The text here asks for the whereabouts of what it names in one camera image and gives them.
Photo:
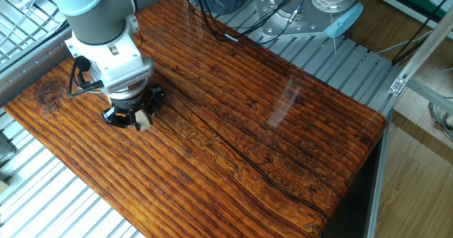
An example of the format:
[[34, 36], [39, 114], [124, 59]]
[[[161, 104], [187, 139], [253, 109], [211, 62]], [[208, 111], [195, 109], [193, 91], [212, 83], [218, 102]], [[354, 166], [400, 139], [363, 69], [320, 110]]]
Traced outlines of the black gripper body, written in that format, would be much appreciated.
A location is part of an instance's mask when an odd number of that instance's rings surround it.
[[153, 93], [149, 87], [145, 87], [138, 94], [134, 96], [128, 96], [127, 98], [113, 98], [110, 97], [112, 107], [119, 108], [120, 110], [126, 111], [137, 111], [142, 109], [144, 106], [149, 105], [152, 99]]

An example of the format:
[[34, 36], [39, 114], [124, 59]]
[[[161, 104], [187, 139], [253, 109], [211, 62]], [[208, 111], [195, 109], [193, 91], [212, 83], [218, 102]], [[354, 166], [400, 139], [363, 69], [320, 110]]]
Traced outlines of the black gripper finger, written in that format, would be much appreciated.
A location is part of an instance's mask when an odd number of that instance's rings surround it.
[[140, 130], [135, 113], [135, 110], [127, 110], [114, 106], [104, 110], [101, 115], [108, 125], [112, 125], [117, 128], [134, 126], [136, 130]]
[[154, 117], [157, 110], [162, 106], [164, 99], [165, 92], [160, 86], [147, 87], [144, 98], [143, 111], [150, 125], [153, 124], [152, 118]]

